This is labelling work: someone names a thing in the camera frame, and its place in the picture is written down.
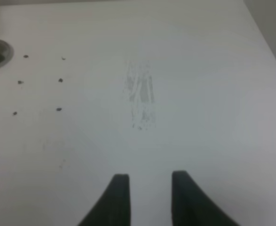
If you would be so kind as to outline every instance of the white countertop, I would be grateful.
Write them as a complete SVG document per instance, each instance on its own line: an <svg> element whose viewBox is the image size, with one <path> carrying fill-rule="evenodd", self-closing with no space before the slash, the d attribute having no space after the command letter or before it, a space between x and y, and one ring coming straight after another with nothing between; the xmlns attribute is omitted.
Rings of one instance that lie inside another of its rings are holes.
<svg viewBox="0 0 276 226"><path fill-rule="evenodd" d="M133 226L171 226L173 170L276 226L276 60L242 1L5 6L0 39L0 226L76 226L115 173Z"/></svg>

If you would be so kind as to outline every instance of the smudge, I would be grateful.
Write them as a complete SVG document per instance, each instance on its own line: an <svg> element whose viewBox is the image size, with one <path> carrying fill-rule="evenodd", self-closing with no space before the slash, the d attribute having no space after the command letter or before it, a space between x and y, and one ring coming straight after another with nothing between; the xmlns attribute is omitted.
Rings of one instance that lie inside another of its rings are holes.
<svg viewBox="0 0 276 226"><path fill-rule="evenodd" d="M147 87L147 79L143 78L141 82L141 89L140 89L140 98L142 103L148 103L148 87Z"/></svg>
<svg viewBox="0 0 276 226"><path fill-rule="evenodd" d="M63 162L59 165L59 168L60 168L60 169L63 168L63 165L64 165L65 162L66 162L66 160L64 159Z"/></svg>
<svg viewBox="0 0 276 226"><path fill-rule="evenodd" d="M155 126L155 97L148 61L128 63L123 92L131 106L133 127L137 125L142 130Z"/></svg>

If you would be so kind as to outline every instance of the scuff mark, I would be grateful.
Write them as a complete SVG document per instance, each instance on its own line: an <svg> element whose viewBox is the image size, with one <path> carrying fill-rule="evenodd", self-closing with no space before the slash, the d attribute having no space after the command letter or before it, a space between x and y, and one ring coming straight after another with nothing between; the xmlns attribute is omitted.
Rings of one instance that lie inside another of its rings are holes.
<svg viewBox="0 0 276 226"><path fill-rule="evenodd" d="M131 105L133 128L142 130L155 126L155 97L149 61L128 62L123 93L128 95Z"/></svg>
<svg viewBox="0 0 276 226"><path fill-rule="evenodd" d="M63 168L64 164L65 164L66 160L64 159L63 162L58 166L60 169Z"/></svg>

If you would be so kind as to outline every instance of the black object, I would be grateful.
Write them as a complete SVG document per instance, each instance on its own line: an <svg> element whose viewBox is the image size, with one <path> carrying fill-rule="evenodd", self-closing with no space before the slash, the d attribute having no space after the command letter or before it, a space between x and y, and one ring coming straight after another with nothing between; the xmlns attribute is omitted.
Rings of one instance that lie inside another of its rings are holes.
<svg viewBox="0 0 276 226"><path fill-rule="evenodd" d="M79 226L130 226L129 176L115 175Z"/></svg>
<svg viewBox="0 0 276 226"><path fill-rule="evenodd" d="M173 226L238 226L211 201L186 171L172 174Z"/></svg>

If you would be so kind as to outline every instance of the white table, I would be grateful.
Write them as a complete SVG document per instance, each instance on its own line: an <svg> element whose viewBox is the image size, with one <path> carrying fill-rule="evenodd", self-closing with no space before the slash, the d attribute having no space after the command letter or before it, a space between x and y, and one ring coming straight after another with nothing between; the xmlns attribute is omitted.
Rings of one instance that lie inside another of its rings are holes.
<svg viewBox="0 0 276 226"><path fill-rule="evenodd" d="M5 6L0 39L0 226L75 226L116 173L133 226L171 226L182 169L276 226L276 60L242 1Z"/></svg>

